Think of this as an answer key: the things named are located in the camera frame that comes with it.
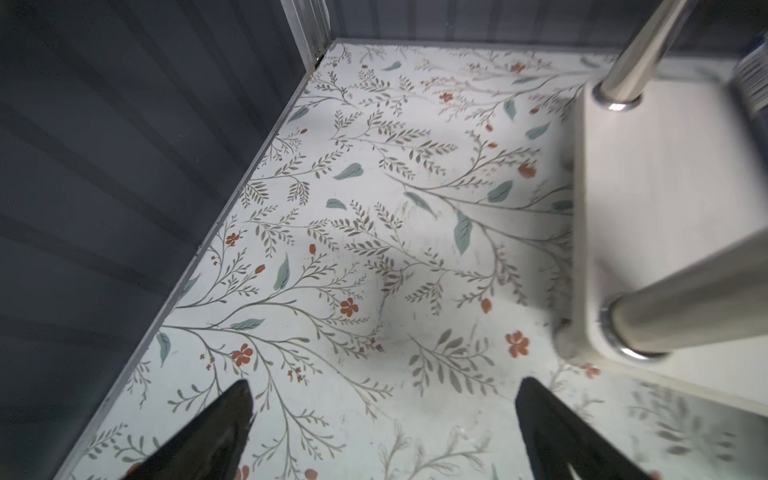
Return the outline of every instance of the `chrome tube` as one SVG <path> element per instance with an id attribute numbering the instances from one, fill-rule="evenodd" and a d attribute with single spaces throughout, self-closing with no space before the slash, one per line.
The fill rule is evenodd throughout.
<path id="1" fill-rule="evenodd" d="M 640 353 L 768 335 L 768 230 L 621 296 L 609 323 Z"/>
<path id="2" fill-rule="evenodd" d="M 639 103 L 645 84 L 695 4 L 696 0 L 663 0 L 595 89 L 595 97 L 602 104 L 613 105 L 611 110 L 623 110 L 618 106 L 631 107 Z"/>

